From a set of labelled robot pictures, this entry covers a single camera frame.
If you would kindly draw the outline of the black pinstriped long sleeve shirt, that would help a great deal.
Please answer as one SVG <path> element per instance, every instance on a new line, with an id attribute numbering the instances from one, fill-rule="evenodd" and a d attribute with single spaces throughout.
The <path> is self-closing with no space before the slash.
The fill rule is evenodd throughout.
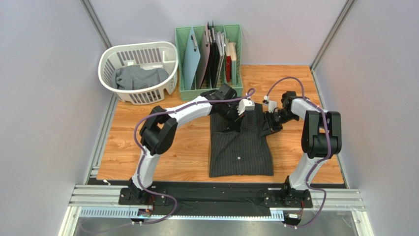
<path id="1" fill-rule="evenodd" d="M 263 107 L 256 103 L 241 123 L 241 131 L 228 131 L 227 122 L 218 114 L 210 116 L 209 177 L 272 176 L 273 160 L 263 128 Z"/>

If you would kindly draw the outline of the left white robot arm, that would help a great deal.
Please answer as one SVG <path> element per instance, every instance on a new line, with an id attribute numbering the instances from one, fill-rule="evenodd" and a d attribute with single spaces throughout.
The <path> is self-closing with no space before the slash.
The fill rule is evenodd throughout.
<path id="1" fill-rule="evenodd" d="M 139 199 L 148 191 L 159 158 L 172 146 L 177 129 L 184 124 L 216 114 L 226 122 L 227 132 L 240 132 L 246 103 L 251 102 L 250 96 L 254 92 L 251 88 L 244 97 L 238 97 L 232 87 L 223 84 L 183 105 L 168 109 L 154 107 L 134 128 L 134 141 L 141 149 L 141 156 L 128 184 L 129 192 Z"/>

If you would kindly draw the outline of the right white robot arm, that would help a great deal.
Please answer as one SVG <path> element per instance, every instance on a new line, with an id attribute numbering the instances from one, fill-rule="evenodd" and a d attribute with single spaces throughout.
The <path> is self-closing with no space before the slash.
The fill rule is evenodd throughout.
<path id="1" fill-rule="evenodd" d="M 282 108 L 277 108 L 276 102 L 267 95 L 263 103 L 268 106 L 268 111 L 264 112 L 262 137 L 280 132 L 283 124 L 289 121 L 304 121 L 301 135 L 303 155 L 296 169 L 287 177 L 284 190 L 287 198 L 305 198 L 319 168 L 341 151 L 341 115 L 323 110 L 308 98 L 297 96 L 294 91 L 282 95 Z"/>

